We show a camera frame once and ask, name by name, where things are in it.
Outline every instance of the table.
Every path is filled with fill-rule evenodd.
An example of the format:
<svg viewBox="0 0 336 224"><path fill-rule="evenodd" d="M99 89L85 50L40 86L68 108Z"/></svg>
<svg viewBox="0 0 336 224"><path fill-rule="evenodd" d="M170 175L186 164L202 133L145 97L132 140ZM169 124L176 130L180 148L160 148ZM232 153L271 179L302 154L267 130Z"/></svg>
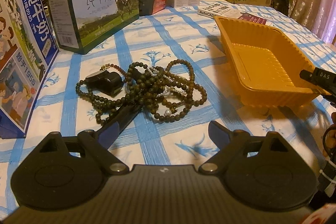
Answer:
<svg viewBox="0 0 336 224"><path fill-rule="evenodd" d="M201 5L213 1L201 0ZM293 19L273 8L220 1L266 18L284 31L316 66L336 71L333 50ZM160 123L153 121L149 113L140 112L109 148L130 168L133 164L198 167L218 151L207 130L209 122L216 120L231 130L244 129L255 136L278 131L318 173L324 162L322 134L335 109L321 96L297 109L244 106L227 84L231 71L215 21L197 15L196 11L197 7L168 7L153 16L141 17L86 55L59 53L38 97L27 138L0 141L1 219L17 207L10 189L12 173L50 131L74 136L87 128L99 128L91 104L77 97L75 85L105 63L127 69L132 61L166 67L171 60L185 59L192 63L195 81L208 93L208 101L192 108L179 122ZM181 65L171 71L187 75Z"/></svg>

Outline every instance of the cartoon illustration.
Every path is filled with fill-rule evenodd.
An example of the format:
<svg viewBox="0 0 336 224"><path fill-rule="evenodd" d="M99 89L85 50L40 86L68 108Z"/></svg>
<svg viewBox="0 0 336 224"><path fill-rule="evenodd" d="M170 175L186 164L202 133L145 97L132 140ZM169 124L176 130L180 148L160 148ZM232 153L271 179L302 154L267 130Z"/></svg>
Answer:
<svg viewBox="0 0 336 224"><path fill-rule="evenodd" d="M273 115L270 113L270 109L267 110L263 116L266 117L265 120L263 120L263 123L261 125L262 129L266 132L268 131L276 131L275 126L273 125Z"/></svg>
<svg viewBox="0 0 336 224"><path fill-rule="evenodd" d="M28 59L29 65L33 68L33 72L36 75L36 77L38 77L40 74L40 69L38 68L38 65L42 63L41 59L42 55L38 54L38 52L35 50L33 44L31 43L28 37L28 34L25 30L25 26L22 22L21 10L20 7L17 5L16 0L4 0L4 1L7 5L7 11L12 25L11 29L13 37L18 40L18 43L20 44L25 56Z"/></svg>
<svg viewBox="0 0 336 224"><path fill-rule="evenodd" d="M12 98L13 95L8 96L7 98L5 98L6 96L6 85L5 83L0 83L0 106L4 103L8 103Z"/></svg>
<svg viewBox="0 0 336 224"><path fill-rule="evenodd" d="M140 25L140 24L142 24L143 22L142 21L140 21L139 22L139 20L137 20L137 21L134 21L133 23L131 23L132 25Z"/></svg>
<svg viewBox="0 0 336 224"><path fill-rule="evenodd" d="M28 100L30 98L31 95L26 85L23 86L22 91L15 94L14 97L12 98L13 104L9 115L17 123L21 122L26 108L31 106L31 103L28 103Z"/></svg>
<svg viewBox="0 0 336 224"><path fill-rule="evenodd" d="M87 116L89 117L89 121L91 121L92 119L95 119L95 115L96 115L96 110L94 108L90 109L89 111L86 112Z"/></svg>
<svg viewBox="0 0 336 224"><path fill-rule="evenodd" d="M36 90L31 88L13 58L0 73L0 105L2 110L25 128Z"/></svg>
<svg viewBox="0 0 336 224"><path fill-rule="evenodd" d="M4 67L13 53L17 50L17 45L12 42L14 31L7 25L4 17L0 17L0 69Z"/></svg>

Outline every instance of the floral pattern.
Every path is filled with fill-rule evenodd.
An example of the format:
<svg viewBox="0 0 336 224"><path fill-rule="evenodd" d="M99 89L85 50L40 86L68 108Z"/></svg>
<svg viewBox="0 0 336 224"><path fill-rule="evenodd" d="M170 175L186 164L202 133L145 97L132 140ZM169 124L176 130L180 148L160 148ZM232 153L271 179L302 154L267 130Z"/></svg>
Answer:
<svg viewBox="0 0 336 224"><path fill-rule="evenodd" d="M195 53L195 52L209 52L209 47L205 44L197 44L196 46L190 45L192 48L192 52L191 54Z"/></svg>
<svg viewBox="0 0 336 224"><path fill-rule="evenodd" d="M96 111L94 108L86 112L87 113L86 115L89 117L89 121L91 121L92 119L95 119L95 115L96 115L95 112Z"/></svg>
<svg viewBox="0 0 336 224"><path fill-rule="evenodd" d="M197 154L202 155L203 157L208 157L216 154L219 151L218 147L213 148L206 145L202 145L204 140L205 135L203 134L202 139L199 142L195 143L195 145L193 146L184 144L182 140L180 143L175 143L175 145L181 148L182 150L189 152L195 158L197 157Z"/></svg>
<svg viewBox="0 0 336 224"><path fill-rule="evenodd" d="M181 7L182 11L194 11L194 9L191 9L189 7Z"/></svg>
<svg viewBox="0 0 336 224"><path fill-rule="evenodd" d="M110 42L108 40L103 41L102 43L100 43L97 47L95 48L105 48L106 45L109 45Z"/></svg>
<svg viewBox="0 0 336 224"><path fill-rule="evenodd" d="M52 75L46 79L43 87L47 88L51 85L55 85L60 79L59 75L56 75L56 72L53 72Z"/></svg>
<svg viewBox="0 0 336 224"><path fill-rule="evenodd" d="M305 52L308 53L309 55L311 55L312 57L316 57L316 55L310 51L309 49L305 49Z"/></svg>
<svg viewBox="0 0 336 224"><path fill-rule="evenodd" d="M162 52L156 52L156 51L149 51L149 52L146 52L143 55L147 55L149 57L149 59L148 58L141 58L141 59L145 60L145 61L148 61L148 62L151 62L152 67L154 67L155 64L158 61L162 60L163 58L165 58L165 57L171 57L170 53L163 54Z"/></svg>
<svg viewBox="0 0 336 224"><path fill-rule="evenodd" d="M214 25L210 26L210 28L211 28L211 31L212 31L212 32L214 32L214 31L218 31L218 26L217 26L217 24L214 24Z"/></svg>
<svg viewBox="0 0 336 224"><path fill-rule="evenodd" d="M263 116L266 116L266 119L263 120L263 123L261 125L263 131L275 131L275 127L273 125L273 116L272 114L269 113L269 109L267 110L267 112L265 114L263 114Z"/></svg>
<svg viewBox="0 0 336 224"><path fill-rule="evenodd" d="M142 21L140 21L140 22L138 22L138 21L134 21L133 23L131 23L131 25L140 25L140 24L142 24L143 22Z"/></svg>

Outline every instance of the black cable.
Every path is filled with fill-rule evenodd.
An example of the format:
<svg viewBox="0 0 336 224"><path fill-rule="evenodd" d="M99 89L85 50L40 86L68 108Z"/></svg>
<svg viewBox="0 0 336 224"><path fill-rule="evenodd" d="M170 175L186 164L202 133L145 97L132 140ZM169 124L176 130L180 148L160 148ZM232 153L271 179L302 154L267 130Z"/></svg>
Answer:
<svg viewBox="0 0 336 224"><path fill-rule="evenodd" d="M328 156L331 158L333 153L331 152L331 149L329 149L326 145L326 137L329 133L329 131L331 130L336 130L336 124L333 124L331 125L326 131L325 133L323 134L323 137L322 137L322 143L323 143L323 149L326 151L326 153L328 154Z"/></svg>

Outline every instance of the red object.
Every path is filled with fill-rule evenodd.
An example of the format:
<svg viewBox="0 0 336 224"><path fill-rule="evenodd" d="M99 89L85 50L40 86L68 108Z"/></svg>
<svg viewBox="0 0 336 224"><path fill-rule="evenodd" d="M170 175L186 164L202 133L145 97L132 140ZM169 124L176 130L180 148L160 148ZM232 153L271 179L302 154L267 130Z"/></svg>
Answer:
<svg viewBox="0 0 336 224"><path fill-rule="evenodd" d="M263 25L265 25L266 21L267 21L264 18L254 16L254 15L251 15L249 13L243 13L241 15L241 17L239 17L238 19L242 19L242 20L246 20L246 21L251 21L251 22L259 23L259 24L263 24Z"/></svg>
<svg viewBox="0 0 336 224"><path fill-rule="evenodd" d="M153 14L163 10L166 7L166 0L154 0Z"/></svg>
<svg viewBox="0 0 336 224"><path fill-rule="evenodd" d="M150 16L163 10L166 7L166 0L139 0L139 15Z"/></svg>

